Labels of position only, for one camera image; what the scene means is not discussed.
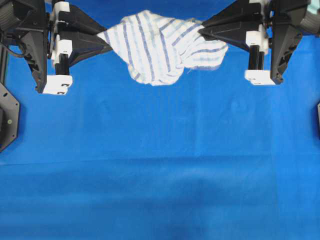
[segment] blue stripe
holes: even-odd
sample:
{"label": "blue stripe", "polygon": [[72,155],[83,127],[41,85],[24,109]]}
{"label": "blue stripe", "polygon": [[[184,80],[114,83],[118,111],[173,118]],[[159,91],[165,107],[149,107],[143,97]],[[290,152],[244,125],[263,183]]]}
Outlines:
{"label": "blue stripe", "polygon": [[175,21],[175,19],[171,19],[171,21],[169,21],[166,25],[160,27],[160,31],[165,30],[169,25],[171,25],[173,22]]}
{"label": "blue stripe", "polygon": [[210,41],[206,41],[204,38],[203,38],[203,41],[200,41],[200,42],[198,42],[193,48],[196,48],[196,47],[198,47],[198,46],[200,46],[200,45],[204,45],[204,44],[210,44],[211,45],[211,43],[218,43],[219,42],[219,40],[210,40]]}
{"label": "blue stripe", "polygon": [[[127,18],[128,22],[130,23],[130,27],[131,27],[131,31],[132,31],[132,37],[133,37],[133,41],[134,41],[134,44],[135,44],[135,48],[136,48],[136,53],[137,53],[137,56],[138,56],[138,63],[142,63],[142,57],[141,57],[141,54],[140,54],[140,51],[139,51],[139,46],[138,46],[138,43],[137,43],[137,35],[135,34],[135,28],[134,28],[134,23],[133,21],[131,20],[131,17],[132,16],[129,16]],[[144,73],[145,72],[145,68],[144,68],[144,65],[143,64],[140,64],[141,66],[141,70],[142,72]]]}
{"label": "blue stripe", "polygon": [[218,59],[221,59],[221,56],[217,56],[217,57],[199,57],[199,58],[195,58],[193,61],[194,62],[213,62],[216,61]]}
{"label": "blue stripe", "polygon": [[159,16],[154,21],[157,23],[157,22],[160,22],[162,19],[165,19],[165,17],[164,16]]}
{"label": "blue stripe", "polygon": [[124,41],[126,44],[126,48],[128,50],[129,64],[131,66],[133,66],[134,63],[132,61],[131,49],[130,49],[129,40],[128,40],[127,25],[125,23],[123,24],[123,35],[124,35]]}
{"label": "blue stripe", "polygon": [[141,74],[138,73],[135,77],[134,77],[134,80],[138,80],[138,78],[140,78]]}
{"label": "blue stripe", "polygon": [[198,36],[194,41],[197,41],[199,38],[203,38],[203,36],[202,35],[200,35],[200,36]]}
{"label": "blue stripe", "polygon": [[156,40],[155,40],[155,37],[158,34],[154,32],[153,26],[151,25],[152,21],[150,21],[149,15],[146,13],[146,11],[143,12],[143,16],[144,16],[146,22],[148,23],[148,28],[151,33],[151,42],[152,42],[152,46],[153,46],[153,49],[155,50],[155,54],[156,54],[156,58],[155,58],[156,59],[156,66],[158,67],[158,72],[162,73],[164,71],[163,70],[163,62],[161,62],[161,59],[159,57],[158,47],[156,46]]}
{"label": "blue stripe", "polygon": [[180,56],[183,56],[187,51],[188,49],[185,49],[184,52],[180,54]]}
{"label": "blue stripe", "polygon": [[165,85],[169,85],[169,84],[170,84],[170,83],[168,83],[168,82],[162,81],[161,79],[159,79],[159,82],[162,83],[162,84],[165,84]]}
{"label": "blue stripe", "polygon": [[115,41],[116,41],[116,49],[119,51],[119,55],[121,56],[122,55],[122,48],[121,48],[121,44],[120,44],[120,38],[119,38],[119,34],[118,34],[118,28],[120,28],[120,24],[116,25],[115,26],[115,29],[114,29],[114,38],[115,38]]}
{"label": "blue stripe", "polygon": [[226,49],[227,47],[228,46],[225,45],[225,46],[223,46],[221,48],[217,48],[217,49],[201,49],[201,50],[198,50],[198,51],[191,53],[190,56],[193,56],[193,55],[199,54],[199,53],[216,53],[216,52],[219,52],[219,51]]}
{"label": "blue stripe", "polygon": [[182,26],[185,25],[185,24],[186,24],[185,21],[181,21],[177,26],[173,26],[174,27],[173,31],[171,33],[169,33],[166,37],[168,39],[170,39],[172,37],[172,35],[175,34],[176,32],[178,32],[178,30],[180,28],[182,28]]}
{"label": "blue stripe", "polygon": [[200,26],[200,25],[196,23],[195,25],[189,27],[184,33],[182,33],[182,34],[173,42],[172,45],[173,45],[173,46],[177,45],[184,36],[186,36],[188,33],[190,33],[192,30],[194,30],[195,28],[197,28],[197,27],[199,27],[199,26]]}
{"label": "blue stripe", "polygon": [[107,31],[104,31],[104,36],[105,36],[106,43],[110,45],[110,38]]}
{"label": "blue stripe", "polygon": [[176,76],[173,76],[173,75],[170,75],[170,74],[167,74],[167,76],[172,77],[172,78],[178,77],[177,75],[176,75]]}
{"label": "blue stripe", "polygon": [[146,41],[146,36],[145,36],[144,30],[143,30],[143,28],[142,28],[142,25],[141,25],[141,21],[140,21],[139,16],[136,14],[135,17],[136,17],[136,20],[138,21],[138,24],[139,24],[139,31],[140,31],[141,36],[142,36],[142,41],[143,41],[144,50],[145,50],[145,53],[146,53],[146,56],[147,56],[147,58],[148,58],[149,65],[150,65],[151,77],[152,77],[152,80],[151,80],[151,81],[153,82],[153,81],[155,80],[155,72],[154,72],[154,67],[153,67],[153,64],[152,64],[151,55],[150,55],[150,52],[149,52],[149,49],[148,49],[148,45],[147,45],[147,41]]}
{"label": "blue stripe", "polygon": [[194,66],[194,67],[191,67],[191,69],[202,70],[202,71],[215,71],[215,70],[219,69],[220,67],[221,67],[221,65],[218,65],[218,66]]}
{"label": "blue stripe", "polygon": [[163,52],[164,52],[164,56],[165,56],[166,67],[168,69],[168,72],[171,72],[171,66],[170,66],[169,55],[168,55],[168,50],[167,50],[167,46],[166,46],[166,40],[165,40],[165,36],[162,34],[162,32],[160,32],[160,37],[161,37]]}

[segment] blue fabric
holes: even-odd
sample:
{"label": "blue fabric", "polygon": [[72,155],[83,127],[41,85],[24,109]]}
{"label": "blue fabric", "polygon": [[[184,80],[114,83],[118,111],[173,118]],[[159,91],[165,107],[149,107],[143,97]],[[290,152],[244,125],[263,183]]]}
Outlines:
{"label": "blue fabric", "polygon": [[[231,2],[75,4],[108,27],[144,9],[205,20]],[[22,107],[0,155],[0,239],[320,239],[319,41],[303,39],[275,87],[250,85],[234,47],[219,70],[164,87],[101,55],[71,69],[62,97],[38,95],[11,58]]]}

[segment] striped towel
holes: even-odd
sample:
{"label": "striped towel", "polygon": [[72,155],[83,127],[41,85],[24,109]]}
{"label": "striped towel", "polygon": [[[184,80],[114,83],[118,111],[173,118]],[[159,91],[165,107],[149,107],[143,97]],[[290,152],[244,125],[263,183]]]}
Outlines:
{"label": "striped towel", "polygon": [[141,84],[172,85],[184,68],[216,70],[228,50],[226,43],[205,41],[195,20],[163,17],[148,10],[127,16],[100,34],[128,64]]}

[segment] cable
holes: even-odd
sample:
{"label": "cable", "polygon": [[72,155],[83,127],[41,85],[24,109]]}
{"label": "cable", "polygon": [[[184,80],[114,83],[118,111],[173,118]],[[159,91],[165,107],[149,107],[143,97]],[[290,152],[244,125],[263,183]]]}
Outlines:
{"label": "cable", "polygon": [[22,49],[23,49],[22,53],[16,53],[16,52],[12,51],[8,46],[6,46],[6,45],[5,45],[3,42],[1,42],[1,41],[0,41],[0,45],[1,45],[2,47],[4,47],[4,48],[8,51],[9,54],[11,54],[12,56],[15,56],[16,58],[22,59],[22,58],[25,57],[26,50],[25,50],[24,47],[22,47]]}

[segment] robotic arm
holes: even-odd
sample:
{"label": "robotic arm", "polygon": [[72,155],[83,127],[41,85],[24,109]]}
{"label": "robotic arm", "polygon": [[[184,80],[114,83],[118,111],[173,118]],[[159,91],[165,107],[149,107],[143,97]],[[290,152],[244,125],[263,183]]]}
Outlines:
{"label": "robotic arm", "polygon": [[[319,36],[319,9],[319,0],[237,0],[203,22],[200,33],[206,40],[222,40],[249,52],[245,78],[252,84],[279,85],[303,36]],[[264,70],[269,49],[271,69]]]}
{"label": "robotic arm", "polygon": [[[97,34],[107,30],[75,5],[53,0],[46,13],[44,0],[0,0],[3,46],[18,46],[40,94],[65,95],[73,83],[69,68],[112,48]],[[47,59],[56,75],[47,76]]]}

